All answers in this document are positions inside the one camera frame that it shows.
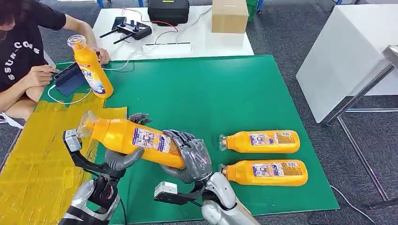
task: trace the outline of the floor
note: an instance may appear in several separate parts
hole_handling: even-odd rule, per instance
[[[91,26],[99,9],[92,2],[55,2],[44,0],[55,9],[87,21]],[[104,1],[107,8],[137,7],[136,0]],[[193,0],[192,5],[209,5],[211,0]],[[381,200],[371,179],[345,137],[337,121],[330,127],[316,124],[295,79],[301,63],[311,49],[330,15],[329,0],[265,0],[263,11],[248,23],[247,35],[255,54],[272,54],[278,64],[290,95],[313,143],[318,158],[331,185],[337,187],[352,204],[366,212],[377,224],[398,224],[398,206],[381,210],[367,210],[366,204]],[[54,61],[72,60],[71,49],[66,45],[70,31],[42,29],[46,51]],[[359,105],[398,107],[396,96],[366,97]],[[398,113],[351,113],[344,121],[363,150],[390,197],[398,196]],[[0,124],[0,157],[9,149],[16,129]],[[341,209],[314,213],[295,213],[257,217],[261,224],[278,225],[367,225],[372,224],[364,216],[351,209],[336,194]],[[166,223],[165,225],[207,224],[204,221]]]

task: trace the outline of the bottle label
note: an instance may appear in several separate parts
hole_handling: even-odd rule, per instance
[[[170,143],[171,139],[165,135],[155,134],[152,131],[140,128],[135,128],[134,130],[133,145],[168,153],[170,151]]]
[[[272,145],[272,144],[294,144],[293,135],[290,132],[277,132],[272,137],[267,134],[252,134],[250,135],[250,142],[253,146],[256,145]]]
[[[84,77],[86,78],[89,86],[91,87],[92,91],[97,94],[105,94],[104,86],[101,83],[101,80],[98,76],[95,75],[92,71],[88,70],[87,68],[80,67],[83,72]]]
[[[280,177],[303,175],[298,163],[254,163],[252,164],[255,177]]]

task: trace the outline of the green table surface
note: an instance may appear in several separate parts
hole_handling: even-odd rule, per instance
[[[113,61],[106,67],[120,68],[124,63]],[[305,163],[308,182],[300,187],[243,186],[231,181],[237,197],[252,214],[339,208],[271,55],[137,60],[129,62],[122,71],[127,72],[107,71],[115,92],[107,99],[106,107],[127,106],[128,114],[148,113],[153,119],[150,127],[189,131],[203,138],[214,171],[220,163],[231,165],[245,159],[298,159]],[[52,102],[46,91],[41,99]],[[77,92],[87,92],[87,86]],[[52,95],[65,102],[71,100],[57,90],[52,90]],[[218,149],[220,134],[273,129],[297,131],[300,149],[293,154],[242,154]],[[95,162],[104,162],[102,145]],[[118,188],[129,223],[202,219],[200,208],[193,204],[178,206],[154,201],[154,188],[161,181],[178,184],[179,192],[193,188],[146,160],[127,170]],[[119,205],[111,224],[123,221]]]

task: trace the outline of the smartphone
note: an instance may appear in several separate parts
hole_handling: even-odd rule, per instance
[[[112,30],[116,29],[117,25],[122,24],[122,22],[126,22],[127,17],[120,16],[115,18],[115,22],[113,23]]]
[[[69,96],[80,86],[87,83],[82,70],[75,62],[54,76],[55,88],[65,96]]]

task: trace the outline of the orange plastic bottle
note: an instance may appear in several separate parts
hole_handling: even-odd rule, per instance
[[[242,131],[231,136],[220,135],[220,150],[232,149],[240,153],[294,153],[300,148],[296,131]]]
[[[308,180],[304,163],[291,159],[240,161],[221,165],[221,173],[243,185],[301,186]]]
[[[68,38],[68,45],[73,48],[75,60],[92,91],[100,98],[108,98],[113,94],[113,87],[98,62],[97,54],[87,46],[86,42],[86,38],[82,35]]]
[[[91,135],[91,138],[98,140],[106,148],[124,154],[130,154],[143,147],[143,159],[175,168],[185,166],[177,146],[168,136],[128,119],[96,118],[88,111],[80,121],[77,135]]]

